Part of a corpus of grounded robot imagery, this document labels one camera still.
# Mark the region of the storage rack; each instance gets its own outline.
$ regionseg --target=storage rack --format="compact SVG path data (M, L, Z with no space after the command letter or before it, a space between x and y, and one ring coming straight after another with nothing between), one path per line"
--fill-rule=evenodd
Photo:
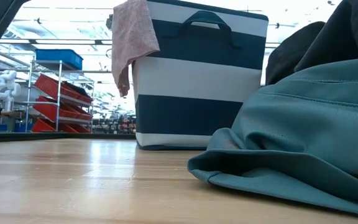
M62 100L65 102L69 102L72 103L73 105L78 105L78 106L84 106L84 107L88 107L88 112L92 115L93 114L93 102L88 103L88 102L84 102L81 100L78 100L76 98L72 98L70 96L66 96L63 95L61 93L62 90L62 76L63 73L65 71L63 71L63 68L65 70L68 70L68 72L70 73L81 73L81 71L77 71L75 69L73 69L70 65L66 64L65 62L59 60L59 61L44 61L44 60L33 60L31 61L30 64L30 69L29 69L29 80L31 80L32 78L32 74L33 74L33 70L34 67L37 65L44 65L44 67L47 67L46 65L58 65L58 70L47 70L48 72L58 72L58 80L57 80L57 94L54 97L56 99L56 103L55 102L50 102L50 101L30 101L30 94L31 94L31 82L28 82L28 89L27 89L27 102L26 105L26 117L25 117L25 132L28 131L28 122L29 122L29 110L30 110L30 106L31 105L55 105L56 106L56 118L55 120L51 119L51 117L45 116L44 114L40 114L41 117L43 117L44 119L48 120L49 122L55 123L55 131L59 130L59 122L63 121L65 124L88 124L90 126L89 130L92 132L92 118L87 120L87 119L77 119L77 118L66 118L66 117L61 117L60 116L60 109L61 109L61 102Z

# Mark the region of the ceiling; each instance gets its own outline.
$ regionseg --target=ceiling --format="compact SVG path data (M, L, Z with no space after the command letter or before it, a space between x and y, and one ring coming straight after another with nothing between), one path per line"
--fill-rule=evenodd
M31 0L19 10L4 34L5 39L106 39L111 40L111 31L106 19L113 13L113 7L125 0ZM340 1L327 0L192 0L201 4L226 7L235 10L265 14L270 19L267 42L281 42L301 27L314 21L326 21ZM113 84L111 59L106 56L110 45L54 45L54 44L0 44L0 52L9 54L23 62L30 63L34 50L73 49L83 58L83 70L106 71L107 73L85 73L84 76L97 84L95 92L105 96L110 107L124 107L134 110L133 92L126 98L120 98ZM268 49L266 62L272 49ZM0 56L0 68L7 68L6 61ZM14 62L8 64L22 67Z

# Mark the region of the shelf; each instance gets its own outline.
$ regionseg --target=shelf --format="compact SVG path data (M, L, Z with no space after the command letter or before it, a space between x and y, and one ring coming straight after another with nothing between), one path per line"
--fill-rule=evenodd
M39 116L43 119L47 119L48 121L52 123L56 123L56 120L51 120L44 114L40 113ZM91 121L83 120L83 119L76 119L76 118L67 118L67 117L61 117L59 116L59 125L62 124L90 124Z
M24 101L24 102L19 102L19 104L22 105L57 105L57 103L51 103L51 102L36 102L36 101Z
M51 72L59 72L59 67L60 67L60 61L53 61L53 60L36 60L34 61L34 63L41 65L47 69L50 69ZM83 72L81 70L77 70L76 68L74 68L73 66L62 62L62 71L70 71L73 73L82 73Z
M81 101L79 99L72 98L70 96L66 96L66 95L62 95L62 94L60 94L60 101L65 102L65 103L70 103L73 105L77 105L77 106L82 106L82 107L90 107L92 105L92 103L87 103L85 101Z
M51 96L54 99L57 99L58 81L44 74L41 74L37 81L34 83L34 88L40 90L48 96ZM91 98L87 98L77 93L64 83L61 83L60 86L60 101L82 107L90 107L92 105Z
M51 102L54 103L56 100L39 96L36 99L37 102ZM33 109L37 110L44 117L48 118L51 122L57 120L57 110L59 111L59 123L75 123L75 124L89 124L92 121L92 116L80 108L71 106L64 102L60 103L60 107L53 104L43 105L41 103L35 104Z
M33 133L41 133L45 131L56 131L56 124L47 118L39 118L31 129ZM79 124L59 124L58 131L65 133L90 133L91 131Z

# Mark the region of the teal fabric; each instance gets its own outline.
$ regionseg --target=teal fabric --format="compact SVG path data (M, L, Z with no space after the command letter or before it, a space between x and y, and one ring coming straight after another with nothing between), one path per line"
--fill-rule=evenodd
M262 87L188 170L214 185L358 214L358 59Z

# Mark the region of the metal shelving unit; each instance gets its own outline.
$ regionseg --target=metal shelving unit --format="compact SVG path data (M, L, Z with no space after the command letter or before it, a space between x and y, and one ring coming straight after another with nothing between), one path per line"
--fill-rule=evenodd
M87 121L87 120L82 120L82 119L66 118L66 117L59 116L61 99L64 99L65 101L73 102L74 104L79 105L79 106L87 107L88 112L91 112L91 114L92 114L92 112L93 112L93 103L87 103L87 102L84 102L84 101L80 101L80 100L78 100L76 98L72 98L70 96L66 96L66 95L61 94L63 69L65 69L65 70L69 69L70 73L83 73L83 72L75 70L70 65L64 63L61 60L59 60L59 61L33 60L33 61L31 61L30 69L29 69L29 80L31 80L34 68L37 65L43 66L43 65L46 65L46 64L58 65L58 70L44 70L45 72L53 72L55 74L57 73L57 77L58 77L58 80L57 80L58 81L58 88L57 88L57 98L56 98L57 102L56 103L51 103L51 102L30 101L30 94L31 94L32 85L31 85L31 82L28 82L27 101L24 102L27 105L27 107L26 107L26 116L25 116L25 132L28 131L30 106L31 105L36 105L36 104L56 105L57 106L56 121L54 122L56 124L56 126L55 126L56 131L58 131L58 128L59 128L59 121L64 121L64 123L71 123L71 124L88 124L88 125L90 124L90 131L92 131L92 122L93 122L92 119Z

